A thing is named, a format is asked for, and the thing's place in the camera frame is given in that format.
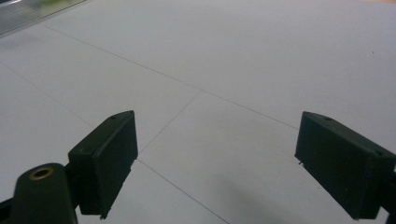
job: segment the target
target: white surface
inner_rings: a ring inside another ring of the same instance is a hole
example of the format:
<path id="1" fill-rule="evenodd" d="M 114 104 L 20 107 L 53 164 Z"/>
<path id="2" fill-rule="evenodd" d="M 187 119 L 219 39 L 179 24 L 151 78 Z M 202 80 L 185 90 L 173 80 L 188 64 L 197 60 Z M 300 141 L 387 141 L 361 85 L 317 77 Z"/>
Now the white surface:
<path id="1" fill-rule="evenodd" d="M 293 158 L 296 128 L 318 112 L 396 152 L 395 36 L 396 5 L 362 1 L 73 7 L 0 38 L 0 200 L 133 109 L 147 166 L 106 223 L 355 223 Z"/>

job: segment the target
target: glossy floor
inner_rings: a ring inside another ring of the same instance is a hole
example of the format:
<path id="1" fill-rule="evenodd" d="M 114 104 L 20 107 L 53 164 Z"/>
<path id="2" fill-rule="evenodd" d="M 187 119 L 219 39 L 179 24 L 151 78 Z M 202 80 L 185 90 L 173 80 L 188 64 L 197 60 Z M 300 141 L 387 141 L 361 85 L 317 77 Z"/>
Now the glossy floor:
<path id="1" fill-rule="evenodd" d="M 395 24 L 363 1 L 90 0 L 5 35 L 0 200 L 132 109 L 139 159 L 108 219 L 80 223 L 355 223 L 293 157 L 299 121 L 396 152 Z"/>

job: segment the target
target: floor tile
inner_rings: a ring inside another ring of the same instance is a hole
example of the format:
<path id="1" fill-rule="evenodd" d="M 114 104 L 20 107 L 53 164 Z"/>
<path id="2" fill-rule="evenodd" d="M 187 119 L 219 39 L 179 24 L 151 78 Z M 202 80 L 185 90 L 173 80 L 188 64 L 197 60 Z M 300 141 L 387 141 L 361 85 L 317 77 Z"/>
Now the floor tile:
<path id="1" fill-rule="evenodd" d="M 79 216 L 78 221 L 83 224 L 225 223 L 140 161 L 132 166 L 107 219 Z"/>
<path id="2" fill-rule="evenodd" d="M 134 110 L 143 148 L 198 90 L 37 25 L 0 39 L 0 62 L 92 127 Z"/>
<path id="3" fill-rule="evenodd" d="M 17 178 L 48 162 L 68 163 L 68 151 L 92 130 L 0 63 L 0 202 Z"/>
<path id="4" fill-rule="evenodd" d="M 140 160 L 229 223 L 355 223 L 293 157 L 297 134 L 202 92 Z"/>
<path id="5" fill-rule="evenodd" d="M 392 148 L 395 20 L 364 1 L 96 0 L 44 24 L 291 126 L 313 111 Z"/>

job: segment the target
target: white floor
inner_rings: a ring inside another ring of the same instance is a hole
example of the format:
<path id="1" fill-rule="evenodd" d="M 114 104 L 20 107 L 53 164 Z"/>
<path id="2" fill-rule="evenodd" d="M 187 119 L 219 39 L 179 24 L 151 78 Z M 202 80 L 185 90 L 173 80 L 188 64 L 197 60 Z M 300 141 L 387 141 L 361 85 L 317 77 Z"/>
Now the white floor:
<path id="1" fill-rule="evenodd" d="M 294 158 L 299 122 L 396 152 L 395 36 L 396 5 L 358 0 L 89 0 L 4 35 L 0 200 L 132 109 L 138 161 L 79 223 L 356 223 Z"/>

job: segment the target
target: grout line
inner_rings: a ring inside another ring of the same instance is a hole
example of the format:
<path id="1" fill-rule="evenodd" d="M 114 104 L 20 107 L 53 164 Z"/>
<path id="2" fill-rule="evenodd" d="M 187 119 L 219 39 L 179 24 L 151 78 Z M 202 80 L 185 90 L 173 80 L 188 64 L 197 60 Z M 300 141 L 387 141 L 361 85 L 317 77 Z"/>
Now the grout line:
<path id="1" fill-rule="evenodd" d="M 71 113 L 72 115 L 76 116 L 78 119 L 80 119 L 82 122 L 84 122 L 86 125 L 88 125 L 89 127 L 93 128 L 91 126 L 90 123 L 88 123 L 87 121 L 85 121 L 82 117 L 80 117 L 79 115 L 77 115 L 75 112 L 71 111 L 70 109 L 68 109 L 66 106 L 64 106 L 63 104 L 61 104 L 61 102 L 59 102 L 58 100 L 56 100 L 55 98 L 53 98 L 51 95 L 49 95 L 48 93 L 46 93 L 45 91 L 41 90 L 37 85 L 35 85 L 33 82 L 31 82 L 29 79 L 25 78 L 24 76 L 22 76 L 21 74 L 17 73 L 15 70 L 13 70 L 12 68 L 8 67 L 7 65 L 5 65 L 4 63 L 0 62 L 0 64 L 2 64 L 3 66 L 5 66 L 7 69 L 9 69 L 11 72 L 13 72 L 15 75 L 17 75 L 18 77 L 22 78 L 23 80 L 25 80 L 27 83 L 29 83 L 30 85 L 32 85 L 33 87 L 35 87 L 37 90 L 41 91 L 42 93 L 44 93 L 44 95 L 46 95 L 47 97 L 49 97 L 51 100 L 53 100 L 55 103 L 57 103 L 58 105 L 60 105 L 63 109 L 65 109 L 66 111 L 68 111 L 69 113 Z"/>
<path id="2" fill-rule="evenodd" d="M 88 43 L 88 42 L 85 42 L 85 41 L 83 41 L 83 40 L 80 40 L 80 39 L 78 39 L 78 38 L 76 38 L 76 37 L 73 37 L 73 36 L 71 36 L 71 35 L 65 34 L 64 32 L 55 30 L 55 29 L 53 29 L 53 28 L 51 28 L 51 27 L 48 27 L 48 26 L 45 25 L 45 24 L 41 24 L 41 23 L 40 23 L 40 25 L 42 25 L 42 26 L 44 26 L 44 27 L 46 27 L 46 28 L 48 28 L 48 29 L 50 29 L 50 30 L 56 32 L 56 33 L 59 33 L 59 34 L 61 34 L 61 35 L 65 35 L 65 36 L 68 36 L 68 37 L 70 37 L 70 38 L 72 38 L 72 39 L 74 39 L 74 40 L 77 40 L 77 41 L 80 42 L 80 43 L 86 44 L 86 45 L 91 46 L 91 47 L 93 47 L 93 48 L 95 48 L 95 49 L 99 49 L 99 50 L 101 50 L 101 51 L 103 51 L 103 52 L 106 52 L 106 53 L 111 54 L 111 55 L 113 55 L 113 56 L 115 56 L 115 57 L 118 57 L 118 58 L 120 58 L 120 59 L 123 59 L 123 60 L 126 61 L 126 62 L 133 63 L 133 64 L 135 64 L 135 65 L 144 67 L 144 68 L 146 68 L 146 69 L 148 69 L 148 70 L 150 70 L 150 71 L 152 71 L 152 72 L 154 72 L 154 73 L 157 73 L 157 74 L 159 74 L 159 75 L 163 75 L 163 76 L 165 76 L 165 77 L 169 77 L 169 78 L 171 78 L 171 79 L 173 79 L 173 80 L 175 80 L 175 81 L 177 81 L 177 82 L 180 82 L 180 83 L 185 84 L 185 85 L 187 85 L 187 86 L 193 87 L 193 88 L 198 89 L 198 90 L 200 90 L 200 91 L 204 91 L 204 92 L 206 92 L 206 93 L 208 93 L 208 94 L 211 94 L 211 95 L 213 95 L 213 96 L 219 97 L 220 99 L 225 100 L 225 101 L 227 101 L 227 102 L 230 102 L 230 103 L 232 103 L 232 104 L 234 104 L 234 105 L 242 106 L 242 107 L 244 107 L 245 109 L 247 109 L 247 110 L 249 110 L 249 111 L 251 111 L 251 112 L 254 112 L 254 113 L 259 114 L 259 115 L 262 115 L 262 116 L 265 116 L 265 117 L 268 118 L 268 119 L 272 119 L 272 120 L 277 121 L 277 122 L 279 122 L 279 123 L 282 123 L 282 124 L 284 124 L 284 125 L 286 125 L 286 126 L 288 126 L 288 127 L 291 127 L 292 129 L 297 129 L 297 130 L 298 130 L 297 127 L 294 127 L 294 126 L 292 126 L 292 125 L 290 125 L 290 124 L 288 124 L 288 123 L 286 123 L 286 122 L 284 122 L 284 121 L 281 121 L 281 120 L 279 120 L 279 119 L 274 119 L 274 118 L 272 118 L 272 117 L 270 117 L 270 116 L 268 116 L 268 115 L 265 115 L 265 114 L 263 114 L 263 113 L 261 113 L 261 112 L 258 112 L 258 111 L 256 111 L 256 110 L 254 110 L 254 109 L 248 108 L 248 107 L 246 107 L 246 106 L 244 106 L 244 105 L 240 105 L 240 104 L 238 104 L 238 103 L 236 103 L 236 102 L 233 102 L 233 101 L 231 101 L 231 100 L 229 100 L 229 99 L 227 99 L 227 98 L 224 98 L 224 97 L 222 97 L 222 96 L 219 96 L 219 95 L 215 94 L 214 92 L 207 91 L 207 90 L 203 90 L 202 88 L 199 88 L 199 87 L 197 87 L 197 86 L 194 86 L 194 85 L 192 85 L 192 84 L 190 84 L 190 83 L 188 83 L 188 82 L 179 80 L 179 79 L 177 79 L 177 78 L 175 78 L 175 77 L 171 77 L 171 76 L 169 76 L 169 75 L 166 75 L 166 74 L 163 73 L 163 72 L 160 72 L 160 71 L 157 71 L 157 70 L 152 69 L 152 68 L 150 68 L 150 67 L 147 67 L 147 66 L 145 66 L 145 65 L 143 65 L 143 64 L 141 64 L 141 63 L 137 63 L 137 62 L 131 61 L 131 60 L 125 58 L 125 57 L 122 57 L 122 56 L 120 56 L 120 55 L 117 55 L 117 54 L 115 54 L 115 53 L 113 53 L 113 52 L 111 52 L 111 51 L 109 51 L 109 50 L 102 49 L 102 48 L 97 47 L 97 46 L 95 46 L 95 45 L 93 45 L 93 44 L 90 44 L 90 43 Z"/>
<path id="3" fill-rule="evenodd" d="M 190 196 L 190 194 L 188 194 L 186 191 L 184 191 L 183 189 L 179 188 L 178 186 L 176 186 L 174 183 L 172 183 L 170 180 L 166 179 L 163 175 L 160 175 L 157 171 L 155 171 L 154 169 L 152 169 L 151 167 L 149 167 L 147 164 L 145 164 L 144 162 L 142 162 L 143 165 L 145 165 L 146 167 L 148 167 L 152 172 L 154 172 L 155 174 L 159 175 L 163 180 L 165 180 L 166 182 L 168 182 L 169 184 L 171 184 L 173 187 L 175 187 L 176 189 L 180 190 L 181 192 L 183 192 L 185 195 L 187 195 L 189 198 L 191 198 L 193 201 L 195 201 L 196 203 L 200 204 L 203 208 L 205 208 L 207 211 L 209 211 L 210 213 L 212 213 L 213 215 L 215 215 L 216 217 L 218 217 L 219 219 L 221 219 L 222 221 L 224 221 L 227 224 L 230 224 L 230 222 L 226 221 L 224 218 L 222 218 L 221 216 L 219 216 L 218 214 L 216 214 L 215 212 L 213 212 L 212 210 L 210 210 L 208 207 L 204 206 L 202 203 L 198 202 L 196 199 L 192 198 Z"/>
<path id="4" fill-rule="evenodd" d="M 143 149 L 142 149 L 142 151 L 140 151 L 138 154 L 140 155 L 140 154 L 142 154 L 143 153 L 143 151 L 146 149 L 146 148 L 148 148 L 149 147 L 149 145 L 158 137 L 158 135 L 160 135 L 168 126 L 169 126 L 169 124 L 170 123 L 172 123 L 172 121 L 174 121 L 174 119 L 175 118 L 177 118 L 178 117 L 178 115 L 179 114 L 181 114 L 181 112 L 183 112 L 184 111 L 184 109 L 186 109 L 186 107 L 187 106 L 189 106 L 189 104 L 193 101 L 193 100 L 195 100 L 195 98 L 199 95 L 199 93 L 200 93 L 201 91 L 198 91 L 187 103 L 186 103 L 186 105 L 180 110 L 180 111 L 178 111 L 178 113 L 174 116 L 174 117 L 172 117 L 172 119 L 148 142 L 148 144 L 145 146 L 145 147 L 143 147 Z"/>

